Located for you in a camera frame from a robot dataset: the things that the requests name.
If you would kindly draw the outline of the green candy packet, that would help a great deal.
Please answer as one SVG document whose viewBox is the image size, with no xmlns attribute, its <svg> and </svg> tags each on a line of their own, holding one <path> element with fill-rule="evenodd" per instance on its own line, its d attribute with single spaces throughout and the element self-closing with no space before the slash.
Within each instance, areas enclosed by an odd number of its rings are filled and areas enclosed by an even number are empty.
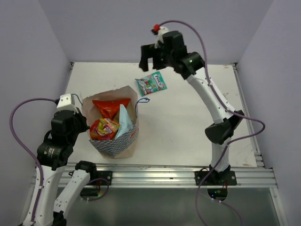
<svg viewBox="0 0 301 226">
<path fill-rule="evenodd" d="M 167 89 L 167 85 L 159 71 L 140 79 L 135 79 L 135 81 L 137 82 L 141 96 Z"/>
</svg>

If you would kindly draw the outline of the colourful twisted candy packet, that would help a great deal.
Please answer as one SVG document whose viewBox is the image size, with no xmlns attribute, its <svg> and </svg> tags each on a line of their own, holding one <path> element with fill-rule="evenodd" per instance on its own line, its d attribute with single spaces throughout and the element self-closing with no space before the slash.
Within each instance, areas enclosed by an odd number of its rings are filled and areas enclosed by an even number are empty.
<svg viewBox="0 0 301 226">
<path fill-rule="evenodd" d="M 100 118 L 90 127 L 90 137 L 92 140 L 112 140 L 115 138 L 120 125 L 109 118 Z"/>
</svg>

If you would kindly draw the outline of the white paper bag blue handles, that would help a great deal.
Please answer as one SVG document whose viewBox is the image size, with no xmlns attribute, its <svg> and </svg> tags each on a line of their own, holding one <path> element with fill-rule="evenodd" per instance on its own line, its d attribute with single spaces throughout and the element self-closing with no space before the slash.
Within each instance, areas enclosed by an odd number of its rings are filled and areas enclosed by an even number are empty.
<svg viewBox="0 0 301 226">
<path fill-rule="evenodd" d="M 138 104 L 149 102 L 148 98 L 139 98 L 133 88 L 125 86 L 86 97 L 83 99 L 83 106 L 81 109 L 83 115 L 87 119 L 88 126 L 91 127 L 96 120 L 103 118 L 93 104 L 93 100 L 115 101 L 125 98 L 131 99 L 126 109 L 133 123 L 133 127 L 118 139 L 114 138 L 112 140 L 101 141 L 91 139 L 89 128 L 88 131 L 79 136 L 79 139 L 76 142 L 75 147 L 79 150 L 80 154 L 95 152 L 100 154 L 103 158 L 108 159 L 130 158 L 133 156 L 139 135 Z M 119 123 L 119 112 L 111 120 Z"/>
</svg>

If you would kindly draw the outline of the red chips bag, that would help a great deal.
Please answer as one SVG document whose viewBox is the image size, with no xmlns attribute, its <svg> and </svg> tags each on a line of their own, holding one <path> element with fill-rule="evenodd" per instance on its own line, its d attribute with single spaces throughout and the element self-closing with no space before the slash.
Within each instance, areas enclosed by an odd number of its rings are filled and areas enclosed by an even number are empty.
<svg viewBox="0 0 301 226">
<path fill-rule="evenodd" d="M 130 98 L 125 98 L 115 101 L 93 100 L 92 102 L 103 118 L 113 119 L 119 112 L 120 105 L 127 107 L 130 101 Z"/>
</svg>

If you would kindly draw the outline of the blue cassava chips bag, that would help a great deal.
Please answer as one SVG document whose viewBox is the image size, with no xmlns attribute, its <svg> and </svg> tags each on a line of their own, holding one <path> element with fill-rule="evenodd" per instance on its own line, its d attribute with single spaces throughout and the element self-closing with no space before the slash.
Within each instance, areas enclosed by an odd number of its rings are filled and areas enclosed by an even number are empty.
<svg viewBox="0 0 301 226">
<path fill-rule="evenodd" d="M 115 139 L 118 139 L 120 136 L 127 133 L 133 127 L 131 118 L 123 104 L 120 104 L 119 108 L 119 125 L 120 127 L 117 131 Z"/>
</svg>

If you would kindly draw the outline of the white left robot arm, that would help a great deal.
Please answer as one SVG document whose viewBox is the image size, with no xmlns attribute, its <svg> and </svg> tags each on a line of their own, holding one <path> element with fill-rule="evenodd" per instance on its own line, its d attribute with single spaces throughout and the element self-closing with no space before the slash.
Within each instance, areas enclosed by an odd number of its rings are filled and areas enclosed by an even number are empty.
<svg viewBox="0 0 301 226">
<path fill-rule="evenodd" d="M 76 164 L 70 181 L 57 194 L 68 158 L 80 133 L 88 130 L 79 110 L 60 110 L 51 121 L 51 130 L 38 147 L 36 182 L 24 226 L 64 226 L 72 205 L 84 186 L 98 179 L 96 165 L 88 161 Z"/>
</svg>

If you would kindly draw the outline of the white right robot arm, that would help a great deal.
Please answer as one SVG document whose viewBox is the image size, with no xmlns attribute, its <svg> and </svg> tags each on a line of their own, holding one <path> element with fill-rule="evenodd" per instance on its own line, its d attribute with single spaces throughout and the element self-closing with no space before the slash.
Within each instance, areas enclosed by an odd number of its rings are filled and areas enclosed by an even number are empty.
<svg viewBox="0 0 301 226">
<path fill-rule="evenodd" d="M 213 124 L 205 129 L 206 137 L 212 144 L 211 170 L 206 180 L 220 185 L 230 172 L 227 143 L 244 116 L 243 111 L 235 110 L 216 88 L 213 80 L 206 76 L 205 62 L 198 52 L 187 51 L 183 36 L 179 31 L 169 31 L 166 27 L 153 28 L 156 42 L 141 47 L 139 67 L 148 71 L 151 58 L 154 70 L 171 67 L 180 74 L 198 93 L 206 105 Z"/>
</svg>

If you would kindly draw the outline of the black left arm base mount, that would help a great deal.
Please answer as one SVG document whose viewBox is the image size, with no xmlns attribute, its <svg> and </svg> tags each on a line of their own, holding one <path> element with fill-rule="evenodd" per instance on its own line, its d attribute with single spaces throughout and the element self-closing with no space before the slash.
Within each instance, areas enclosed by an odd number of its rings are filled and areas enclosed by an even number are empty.
<svg viewBox="0 0 301 226">
<path fill-rule="evenodd" d="M 80 192 L 81 199 L 92 202 L 103 198 L 109 191 L 112 178 L 112 171 L 97 171 L 95 177 L 90 180 Z"/>
</svg>

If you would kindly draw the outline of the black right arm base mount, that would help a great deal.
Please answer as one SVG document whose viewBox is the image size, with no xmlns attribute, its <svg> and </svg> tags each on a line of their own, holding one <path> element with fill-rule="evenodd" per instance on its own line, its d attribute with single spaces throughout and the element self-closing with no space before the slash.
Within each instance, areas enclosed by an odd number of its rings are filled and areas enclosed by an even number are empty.
<svg viewBox="0 0 301 226">
<path fill-rule="evenodd" d="M 222 172 L 213 171 L 202 183 L 202 186 L 216 186 L 217 188 L 208 188 L 208 195 L 216 200 L 224 201 L 228 196 L 228 187 L 236 186 L 237 179 L 235 171 L 230 166 Z"/>
</svg>

